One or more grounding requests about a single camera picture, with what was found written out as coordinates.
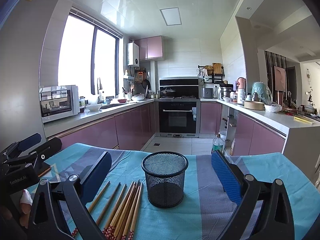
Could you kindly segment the left hand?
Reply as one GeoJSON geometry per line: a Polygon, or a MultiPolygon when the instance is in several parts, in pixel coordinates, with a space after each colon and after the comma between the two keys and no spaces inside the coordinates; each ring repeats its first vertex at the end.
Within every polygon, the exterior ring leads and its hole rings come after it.
{"type": "Polygon", "coordinates": [[[27,189],[1,197],[1,217],[5,220],[14,219],[22,228],[27,229],[32,204],[33,200],[27,189]]]}

